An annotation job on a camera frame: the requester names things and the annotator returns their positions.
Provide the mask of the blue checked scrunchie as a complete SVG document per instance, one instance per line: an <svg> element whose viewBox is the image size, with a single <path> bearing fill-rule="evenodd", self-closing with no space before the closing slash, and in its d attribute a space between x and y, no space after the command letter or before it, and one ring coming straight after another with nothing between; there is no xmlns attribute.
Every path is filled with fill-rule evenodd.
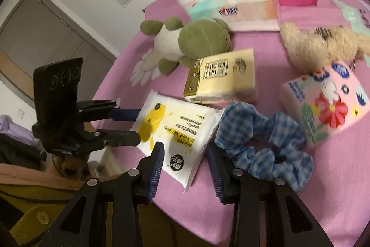
<svg viewBox="0 0 370 247"><path fill-rule="evenodd" d="M281 178L295 192L314 171L312 156L304 152L304 131L282 112L268 117L249 103L232 103L223 112L215 143L235 167L258 179Z"/></svg>

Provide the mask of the white yellow wet wipes pack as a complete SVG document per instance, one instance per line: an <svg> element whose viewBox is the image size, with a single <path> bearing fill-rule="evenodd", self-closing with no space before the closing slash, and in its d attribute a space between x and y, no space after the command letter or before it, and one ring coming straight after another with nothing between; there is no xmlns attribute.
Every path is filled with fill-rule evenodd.
<svg viewBox="0 0 370 247"><path fill-rule="evenodd" d="M163 96L152 90L132 130L140 135L138 148L147 156L155 143L163 143L163 170L187 191L223 112Z"/></svg>

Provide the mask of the green frog plush toy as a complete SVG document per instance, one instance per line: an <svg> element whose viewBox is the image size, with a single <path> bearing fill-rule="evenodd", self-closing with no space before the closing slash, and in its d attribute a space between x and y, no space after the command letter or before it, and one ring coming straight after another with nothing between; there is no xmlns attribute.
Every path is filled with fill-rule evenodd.
<svg viewBox="0 0 370 247"><path fill-rule="evenodd" d="M178 65L190 68L198 59L231 51L229 27L221 19L199 19L184 25L177 17L145 20L141 33L154 38L154 48L144 60L146 72L158 67L163 75L172 73Z"/></svg>

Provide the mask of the yellow tissue pack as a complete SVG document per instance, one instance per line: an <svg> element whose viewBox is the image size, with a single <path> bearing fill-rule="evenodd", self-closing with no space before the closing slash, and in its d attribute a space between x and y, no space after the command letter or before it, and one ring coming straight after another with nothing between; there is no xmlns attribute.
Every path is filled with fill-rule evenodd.
<svg viewBox="0 0 370 247"><path fill-rule="evenodd" d="M189 69L183 97L201 104L256 102L258 89L253 49L196 60Z"/></svg>

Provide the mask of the pink floral tissue pack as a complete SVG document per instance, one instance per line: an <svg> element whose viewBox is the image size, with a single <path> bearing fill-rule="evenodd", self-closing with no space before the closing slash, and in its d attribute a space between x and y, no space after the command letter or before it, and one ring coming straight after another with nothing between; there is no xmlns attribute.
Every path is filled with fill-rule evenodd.
<svg viewBox="0 0 370 247"><path fill-rule="evenodd" d="M288 115L303 128L308 149L337 136L369 113L369 97L343 61L284 83L280 98Z"/></svg>

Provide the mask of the beige teddy bear plush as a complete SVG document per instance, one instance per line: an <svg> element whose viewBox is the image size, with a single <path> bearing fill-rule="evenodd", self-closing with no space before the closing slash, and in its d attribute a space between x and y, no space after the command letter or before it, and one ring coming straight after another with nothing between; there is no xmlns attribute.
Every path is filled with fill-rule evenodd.
<svg viewBox="0 0 370 247"><path fill-rule="evenodd" d="M346 26L318 27L303 32L295 23L283 22L280 36L290 62L304 74L335 61L350 62L369 55L369 36Z"/></svg>

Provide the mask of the pink printed table cloth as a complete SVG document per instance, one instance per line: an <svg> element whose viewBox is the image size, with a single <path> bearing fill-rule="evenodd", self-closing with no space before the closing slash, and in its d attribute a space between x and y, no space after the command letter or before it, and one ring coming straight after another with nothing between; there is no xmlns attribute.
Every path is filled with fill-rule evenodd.
<svg viewBox="0 0 370 247"><path fill-rule="evenodd" d="M343 24L367 32L363 17L369 16L368 0L318 0L315 6L284 7L284 20L300 28ZM101 83L95 99L120 99L124 108L141 108L151 92L181 99L188 72L179 67L169 76L140 75L152 40L136 34ZM292 80L321 84L325 76L300 76L288 62L277 33L240 33L234 38L236 49L253 49L256 61L258 101L223 104L219 145L236 157L244 171L260 175L260 168L273 169L272 161L283 155L282 179L295 181L298 169L308 158L291 147L278 144L300 133L302 127L287 116L280 100L281 86ZM318 220L335 246L352 246L369 222L369 112L359 104L356 93L369 91L369 67L359 59L349 72L358 85L343 79L337 86L338 104L328 105L315 94L314 102L323 109L324 128L339 134L321 140L310 156L314 169L299 197ZM227 246L231 236L233 208L217 198L211 172L202 160L189 189L170 175L169 164L159 180L154 204L194 235L216 246Z"/></svg>

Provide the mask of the grey door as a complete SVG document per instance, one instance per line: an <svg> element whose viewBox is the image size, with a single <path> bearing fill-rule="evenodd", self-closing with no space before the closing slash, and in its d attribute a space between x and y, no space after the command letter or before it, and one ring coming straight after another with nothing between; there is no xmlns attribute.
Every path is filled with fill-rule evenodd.
<svg viewBox="0 0 370 247"><path fill-rule="evenodd" d="M28 102L40 66L82 58L78 99L91 100L116 57L51 0L19 0L1 25L1 76Z"/></svg>

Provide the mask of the pastel tissue box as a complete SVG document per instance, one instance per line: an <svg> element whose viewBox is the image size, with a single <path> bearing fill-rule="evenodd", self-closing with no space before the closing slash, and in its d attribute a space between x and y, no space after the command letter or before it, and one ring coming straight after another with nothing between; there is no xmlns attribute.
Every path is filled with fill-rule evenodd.
<svg viewBox="0 0 370 247"><path fill-rule="evenodd" d="M199 0L188 13L193 20L221 19L232 32L280 31L278 0Z"/></svg>

